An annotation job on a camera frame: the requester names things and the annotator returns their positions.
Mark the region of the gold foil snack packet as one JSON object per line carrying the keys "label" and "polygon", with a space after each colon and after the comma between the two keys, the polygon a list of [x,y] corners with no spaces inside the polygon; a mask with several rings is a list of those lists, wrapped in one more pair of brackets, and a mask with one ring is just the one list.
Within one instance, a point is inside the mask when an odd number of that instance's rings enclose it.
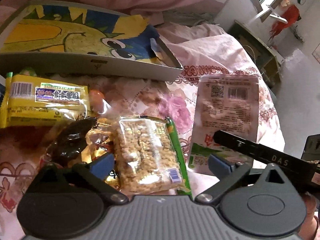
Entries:
{"label": "gold foil snack packet", "polygon": [[114,131],[110,120],[97,119],[97,124],[86,134],[86,148],[81,152],[81,160],[90,163],[102,155],[111,154],[114,157],[114,168],[104,179],[104,182],[116,190],[120,189],[119,177],[115,169]]}

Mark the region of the dark dried fruit clear packet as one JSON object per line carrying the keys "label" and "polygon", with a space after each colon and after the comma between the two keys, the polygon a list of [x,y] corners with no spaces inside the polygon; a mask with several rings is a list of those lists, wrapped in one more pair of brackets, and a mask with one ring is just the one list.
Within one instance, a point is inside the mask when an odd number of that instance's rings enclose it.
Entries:
{"label": "dark dried fruit clear packet", "polygon": [[47,148],[50,161],[66,167],[86,148],[86,134],[97,124],[97,118],[89,117],[71,122]]}

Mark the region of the puffed rice bar green packet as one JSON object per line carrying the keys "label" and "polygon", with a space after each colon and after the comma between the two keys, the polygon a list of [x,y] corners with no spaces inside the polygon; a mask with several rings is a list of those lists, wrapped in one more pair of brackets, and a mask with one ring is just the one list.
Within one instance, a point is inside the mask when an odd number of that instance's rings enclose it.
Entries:
{"label": "puffed rice bar green packet", "polygon": [[172,123],[149,116],[121,116],[114,123],[116,171],[127,196],[191,195],[180,143]]}

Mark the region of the yellow cake snack packet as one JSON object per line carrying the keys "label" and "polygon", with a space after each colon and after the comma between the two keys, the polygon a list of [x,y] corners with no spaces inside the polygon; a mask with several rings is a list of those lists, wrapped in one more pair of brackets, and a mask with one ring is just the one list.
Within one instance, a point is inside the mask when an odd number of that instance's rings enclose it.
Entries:
{"label": "yellow cake snack packet", "polygon": [[53,126],[91,114],[87,86],[9,72],[5,88],[1,128]]}

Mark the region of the orange jelly snack bag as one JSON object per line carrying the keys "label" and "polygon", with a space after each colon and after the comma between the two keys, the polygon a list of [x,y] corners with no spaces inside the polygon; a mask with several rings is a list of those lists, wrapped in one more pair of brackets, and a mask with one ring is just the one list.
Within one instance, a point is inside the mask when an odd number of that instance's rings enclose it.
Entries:
{"label": "orange jelly snack bag", "polygon": [[104,94],[99,90],[91,89],[89,91],[89,103],[91,111],[95,115],[106,117],[111,111],[110,104],[106,101]]}

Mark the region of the dark wooden bedside cabinet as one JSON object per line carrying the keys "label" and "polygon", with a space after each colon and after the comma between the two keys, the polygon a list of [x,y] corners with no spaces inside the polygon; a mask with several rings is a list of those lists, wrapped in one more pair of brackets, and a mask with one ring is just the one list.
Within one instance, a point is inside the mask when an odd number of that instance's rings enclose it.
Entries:
{"label": "dark wooden bedside cabinet", "polygon": [[281,83],[280,64],[271,48],[237,20],[234,21],[228,33],[236,38],[249,54],[270,89]]}

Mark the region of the grey tray with cartoon liner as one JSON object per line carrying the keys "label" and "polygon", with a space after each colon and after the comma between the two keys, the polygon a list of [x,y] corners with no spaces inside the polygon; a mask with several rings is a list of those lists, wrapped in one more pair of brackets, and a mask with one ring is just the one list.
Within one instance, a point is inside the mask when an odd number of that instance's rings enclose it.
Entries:
{"label": "grey tray with cartoon liner", "polygon": [[140,15],[33,0],[1,26],[1,73],[125,76],[174,81],[183,66]]}

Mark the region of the red hanging garment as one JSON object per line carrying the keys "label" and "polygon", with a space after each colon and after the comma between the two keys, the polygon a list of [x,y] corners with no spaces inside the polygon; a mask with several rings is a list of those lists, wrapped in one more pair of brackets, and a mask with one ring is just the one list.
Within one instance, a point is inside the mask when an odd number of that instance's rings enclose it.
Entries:
{"label": "red hanging garment", "polygon": [[286,9],[283,12],[283,14],[281,14],[281,18],[284,18],[285,20],[287,20],[287,23],[283,23],[280,21],[274,22],[270,30],[271,36],[269,40],[274,39],[277,35],[281,33],[282,30],[290,27],[295,22],[301,19],[299,9],[294,4],[292,4],[290,0],[282,0],[280,5],[283,9]]}

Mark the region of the white drying rack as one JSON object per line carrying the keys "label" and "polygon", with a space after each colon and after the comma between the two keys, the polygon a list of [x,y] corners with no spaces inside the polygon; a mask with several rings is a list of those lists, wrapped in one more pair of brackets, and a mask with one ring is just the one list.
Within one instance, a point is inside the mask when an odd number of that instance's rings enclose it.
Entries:
{"label": "white drying rack", "polygon": [[266,20],[268,17],[271,17],[281,23],[287,24],[288,21],[287,19],[281,17],[270,5],[267,5],[266,9],[262,10],[259,12],[256,16],[255,19],[260,19],[261,22]]}

